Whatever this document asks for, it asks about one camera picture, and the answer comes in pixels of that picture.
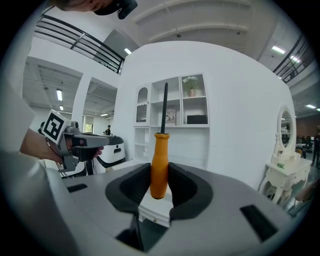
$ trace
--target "black box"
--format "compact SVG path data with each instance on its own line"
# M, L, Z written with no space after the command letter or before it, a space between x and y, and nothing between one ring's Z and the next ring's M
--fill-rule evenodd
M207 125L208 118L206 115L187 115L186 123L187 125Z

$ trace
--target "metal railing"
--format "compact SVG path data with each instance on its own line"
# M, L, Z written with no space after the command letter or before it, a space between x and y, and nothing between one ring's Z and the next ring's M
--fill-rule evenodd
M273 70L273 73L288 83L308 67L314 59L315 55L311 47L301 34L283 61Z
M121 72L125 61L118 53L87 32L45 14L37 22L34 36L85 55L117 74Z

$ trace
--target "small potted plant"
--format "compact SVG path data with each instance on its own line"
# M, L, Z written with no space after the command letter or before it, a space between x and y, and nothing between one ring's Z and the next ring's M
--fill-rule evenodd
M190 97L195 96L194 86L196 85L196 81L198 80L195 76L188 76L182 80L182 82L186 85L190 85Z

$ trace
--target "flower vase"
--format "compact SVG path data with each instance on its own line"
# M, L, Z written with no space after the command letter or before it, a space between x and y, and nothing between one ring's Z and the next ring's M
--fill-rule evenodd
M194 89L191 87L190 89L190 97L194 97L195 96L195 91Z

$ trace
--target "white shelving unit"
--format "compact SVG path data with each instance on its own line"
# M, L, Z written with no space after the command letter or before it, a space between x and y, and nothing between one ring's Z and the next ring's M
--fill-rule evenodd
M184 83L196 77L192 85ZM168 158L170 162L205 169L208 160L210 127L208 101L202 74L168 78L137 89L137 108L134 121L134 158L151 163L156 138L161 129L165 83L168 83L167 113L175 112L175 121L166 123L170 134ZM201 123L189 124L188 116L205 116Z

